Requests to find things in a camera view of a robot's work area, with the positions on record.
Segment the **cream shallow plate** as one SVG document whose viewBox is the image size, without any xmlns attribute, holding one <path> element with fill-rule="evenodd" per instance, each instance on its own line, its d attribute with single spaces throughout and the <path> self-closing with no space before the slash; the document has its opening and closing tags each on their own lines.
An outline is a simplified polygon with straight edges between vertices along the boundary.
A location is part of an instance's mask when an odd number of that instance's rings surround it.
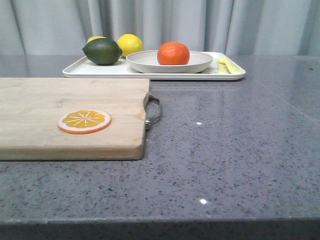
<svg viewBox="0 0 320 240">
<path fill-rule="evenodd" d="M 157 50 L 132 53 L 126 57 L 129 66 L 144 74 L 195 74 L 207 69 L 213 57 L 203 52 L 190 51 L 189 61 L 184 65 L 161 65 Z"/>
</svg>

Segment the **orange mandarin fruit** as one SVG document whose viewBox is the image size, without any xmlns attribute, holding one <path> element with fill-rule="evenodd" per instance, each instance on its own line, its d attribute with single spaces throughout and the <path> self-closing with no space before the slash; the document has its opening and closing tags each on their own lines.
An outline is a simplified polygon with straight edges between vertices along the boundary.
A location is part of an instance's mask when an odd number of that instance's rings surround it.
<svg viewBox="0 0 320 240">
<path fill-rule="evenodd" d="M 181 42 L 166 42 L 157 51 L 157 61 L 160 65 L 186 65 L 189 60 L 190 51 Z"/>
</svg>

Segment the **white rectangular tray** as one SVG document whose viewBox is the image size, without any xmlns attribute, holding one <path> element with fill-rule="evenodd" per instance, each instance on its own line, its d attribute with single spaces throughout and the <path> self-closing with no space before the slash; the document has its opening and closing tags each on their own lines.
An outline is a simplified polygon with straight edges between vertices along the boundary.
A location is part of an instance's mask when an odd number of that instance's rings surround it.
<svg viewBox="0 0 320 240">
<path fill-rule="evenodd" d="M 220 52 L 207 52 L 213 57 L 208 68 L 198 73 L 142 73 L 129 66 L 127 58 L 119 58 L 112 65 L 97 65 L 86 56 L 65 68 L 62 72 L 66 77 L 71 78 L 148 78 L 150 80 L 192 80 L 192 81 L 233 81 L 243 78 L 246 71 L 230 60 L 242 70 L 240 74 L 219 74 L 217 60 L 225 56 Z"/>
</svg>

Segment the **orange slice toy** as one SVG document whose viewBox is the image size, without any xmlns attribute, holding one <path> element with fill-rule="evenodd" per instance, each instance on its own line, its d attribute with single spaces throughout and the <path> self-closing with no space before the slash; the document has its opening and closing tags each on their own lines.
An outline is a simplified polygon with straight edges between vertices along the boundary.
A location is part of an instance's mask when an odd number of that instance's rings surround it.
<svg viewBox="0 0 320 240">
<path fill-rule="evenodd" d="M 69 134 L 91 134 L 107 128 L 112 122 L 109 113 L 97 109 L 81 109 L 63 115 L 58 128 Z"/>
</svg>

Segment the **yellow lemon front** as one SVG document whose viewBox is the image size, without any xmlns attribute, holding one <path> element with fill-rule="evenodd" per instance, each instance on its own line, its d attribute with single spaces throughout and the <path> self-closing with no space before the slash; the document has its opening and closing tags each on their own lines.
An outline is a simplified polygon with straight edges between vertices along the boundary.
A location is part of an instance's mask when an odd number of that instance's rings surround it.
<svg viewBox="0 0 320 240">
<path fill-rule="evenodd" d="M 144 50 L 143 41 L 138 36 L 130 33 L 123 34 L 117 40 L 117 44 L 122 50 L 122 56 L 125 58 L 130 54 L 142 52 Z"/>
</svg>

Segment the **green lime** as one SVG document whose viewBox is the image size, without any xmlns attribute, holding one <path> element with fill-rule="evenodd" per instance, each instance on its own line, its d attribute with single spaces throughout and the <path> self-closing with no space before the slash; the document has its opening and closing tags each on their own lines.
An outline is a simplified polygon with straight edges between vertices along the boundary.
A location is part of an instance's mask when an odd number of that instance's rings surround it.
<svg viewBox="0 0 320 240">
<path fill-rule="evenodd" d="M 83 48 L 85 56 L 97 65 L 113 65 L 122 55 L 119 45 L 109 38 L 97 38 L 89 41 Z"/>
</svg>

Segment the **yellow lemon behind lime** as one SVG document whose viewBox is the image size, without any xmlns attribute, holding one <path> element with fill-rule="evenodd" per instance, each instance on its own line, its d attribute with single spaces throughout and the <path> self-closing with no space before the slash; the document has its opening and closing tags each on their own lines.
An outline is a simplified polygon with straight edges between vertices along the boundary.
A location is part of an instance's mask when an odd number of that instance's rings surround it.
<svg viewBox="0 0 320 240">
<path fill-rule="evenodd" d="M 91 42 L 93 40 L 97 40 L 97 39 L 106 39 L 106 37 L 105 36 L 92 36 L 87 40 L 86 43 L 89 43 L 89 42 Z"/>
</svg>

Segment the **wooden cutting board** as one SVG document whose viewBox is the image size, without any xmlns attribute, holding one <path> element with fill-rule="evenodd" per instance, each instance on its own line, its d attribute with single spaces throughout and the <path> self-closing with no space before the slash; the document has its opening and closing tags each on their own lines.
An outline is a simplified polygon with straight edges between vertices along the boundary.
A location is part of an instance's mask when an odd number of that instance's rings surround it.
<svg viewBox="0 0 320 240">
<path fill-rule="evenodd" d="M 3 77 L 0 158 L 139 160 L 149 96 L 147 78 Z M 64 118 L 79 110 L 106 112 L 110 124 L 96 132 L 63 131 Z"/>
</svg>

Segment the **grey curtain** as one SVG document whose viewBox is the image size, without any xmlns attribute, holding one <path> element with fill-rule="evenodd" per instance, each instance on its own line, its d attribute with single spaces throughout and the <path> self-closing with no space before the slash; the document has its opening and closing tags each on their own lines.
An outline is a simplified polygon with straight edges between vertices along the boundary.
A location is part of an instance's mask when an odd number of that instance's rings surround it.
<svg viewBox="0 0 320 240">
<path fill-rule="evenodd" d="M 317 0 L 3 0 L 2 55 L 80 55 L 92 36 L 227 55 L 320 53 Z"/>
</svg>

